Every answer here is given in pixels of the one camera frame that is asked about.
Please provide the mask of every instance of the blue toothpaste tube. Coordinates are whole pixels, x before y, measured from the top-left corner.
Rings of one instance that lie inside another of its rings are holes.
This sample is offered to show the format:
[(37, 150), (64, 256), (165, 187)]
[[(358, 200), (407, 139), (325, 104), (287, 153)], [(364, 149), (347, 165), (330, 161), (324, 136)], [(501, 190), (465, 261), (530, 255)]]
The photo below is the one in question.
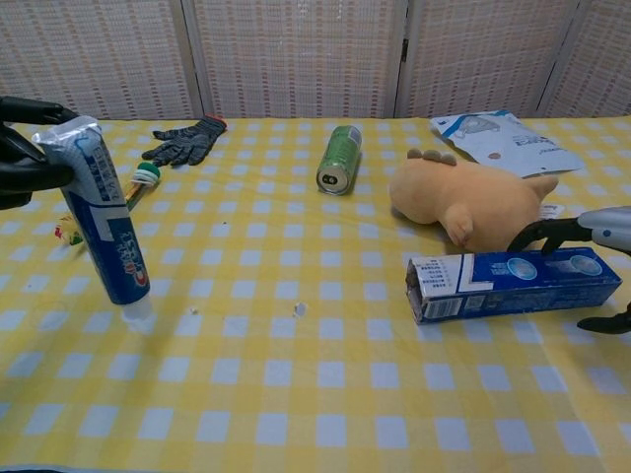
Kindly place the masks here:
[(51, 163), (75, 171), (74, 180), (61, 191), (109, 298), (122, 306), (125, 321), (146, 319), (153, 314), (149, 275), (97, 121), (78, 116), (36, 133), (33, 141)]

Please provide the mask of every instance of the blue toothpaste box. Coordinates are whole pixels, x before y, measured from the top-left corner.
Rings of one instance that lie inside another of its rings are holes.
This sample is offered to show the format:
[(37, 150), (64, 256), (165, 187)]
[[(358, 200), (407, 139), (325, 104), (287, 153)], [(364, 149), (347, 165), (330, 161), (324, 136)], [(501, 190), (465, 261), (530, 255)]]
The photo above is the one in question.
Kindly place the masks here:
[(412, 258), (405, 281), (417, 323), (601, 305), (622, 282), (586, 247)]

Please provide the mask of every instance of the work glove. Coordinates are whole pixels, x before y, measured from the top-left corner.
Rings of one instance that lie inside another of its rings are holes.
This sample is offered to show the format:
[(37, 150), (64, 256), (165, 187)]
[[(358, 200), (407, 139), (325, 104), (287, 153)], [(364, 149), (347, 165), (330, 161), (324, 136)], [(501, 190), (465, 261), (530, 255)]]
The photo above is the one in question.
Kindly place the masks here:
[(193, 126), (169, 131), (154, 131), (154, 136), (165, 141), (159, 147), (142, 154), (157, 167), (189, 164), (196, 166), (206, 158), (217, 138), (226, 131), (226, 122), (205, 115)]

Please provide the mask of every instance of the wall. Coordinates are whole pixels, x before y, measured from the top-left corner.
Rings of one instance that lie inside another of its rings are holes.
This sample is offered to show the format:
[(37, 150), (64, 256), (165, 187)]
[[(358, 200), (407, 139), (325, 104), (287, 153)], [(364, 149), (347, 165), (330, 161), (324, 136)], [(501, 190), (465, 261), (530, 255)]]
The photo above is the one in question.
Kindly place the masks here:
[(0, 95), (128, 119), (622, 114), (630, 23), (625, 0), (5, 0)]

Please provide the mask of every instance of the can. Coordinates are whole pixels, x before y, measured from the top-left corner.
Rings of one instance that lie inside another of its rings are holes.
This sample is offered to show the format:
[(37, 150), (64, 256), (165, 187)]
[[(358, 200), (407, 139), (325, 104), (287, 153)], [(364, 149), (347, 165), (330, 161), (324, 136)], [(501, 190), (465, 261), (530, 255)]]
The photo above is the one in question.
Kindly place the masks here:
[(359, 167), (362, 133), (351, 125), (338, 126), (331, 133), (315, 177), (317, 186), (329, 194), (348, 192)]

